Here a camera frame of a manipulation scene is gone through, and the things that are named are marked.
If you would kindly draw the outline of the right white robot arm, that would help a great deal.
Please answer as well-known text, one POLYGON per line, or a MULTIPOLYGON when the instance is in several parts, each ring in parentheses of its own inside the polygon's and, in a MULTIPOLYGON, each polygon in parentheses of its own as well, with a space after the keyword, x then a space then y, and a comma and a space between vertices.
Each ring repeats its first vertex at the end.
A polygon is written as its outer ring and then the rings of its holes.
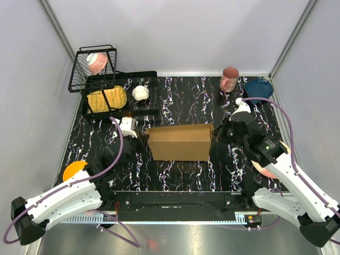
POLYGON ((246 210, 269 210, 295 225, 311 244, 324 247, 339 231, 339 203, 323 192, 292 159, 292 153, 275 137, 260 130, 248 112, 224 118, 213 131, 216 141, 241 147, 246 156, 273 173, 294 196, 275 195, 259 184, 244 188, 246 210))

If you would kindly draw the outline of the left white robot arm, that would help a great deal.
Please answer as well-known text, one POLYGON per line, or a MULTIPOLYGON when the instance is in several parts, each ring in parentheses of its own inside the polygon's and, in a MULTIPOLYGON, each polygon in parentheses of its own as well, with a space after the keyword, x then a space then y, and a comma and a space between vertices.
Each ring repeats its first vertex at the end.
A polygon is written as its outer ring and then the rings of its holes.
POLYGON ((137 153, 145 150, 140 133, 115 140, 75 175, 51 190, 31 199, 17 197, 11 202, 11 226, 17 242, 28 245, 53 226, 86 211, 121 209, 122 202, 109 181, 127 170, 137 153))

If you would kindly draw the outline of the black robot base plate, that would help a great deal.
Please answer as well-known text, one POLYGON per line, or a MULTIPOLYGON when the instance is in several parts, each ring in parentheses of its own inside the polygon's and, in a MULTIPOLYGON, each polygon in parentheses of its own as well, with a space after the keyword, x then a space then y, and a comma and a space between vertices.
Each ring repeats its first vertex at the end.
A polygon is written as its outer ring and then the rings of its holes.
POLYGON ((261 210, 240 192, 116 191, 99 210, 142 224, 244 224, 261 210))

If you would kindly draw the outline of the brown cardboard box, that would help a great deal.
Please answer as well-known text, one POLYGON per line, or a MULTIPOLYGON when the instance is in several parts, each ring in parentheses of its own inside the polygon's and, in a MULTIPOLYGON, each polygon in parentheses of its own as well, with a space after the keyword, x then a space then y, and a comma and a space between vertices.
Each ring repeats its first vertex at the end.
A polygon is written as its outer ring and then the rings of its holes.
POLYGON ((146 131, 148 146, 155 161, 209 160, 213 124, 153 127, 146 131))

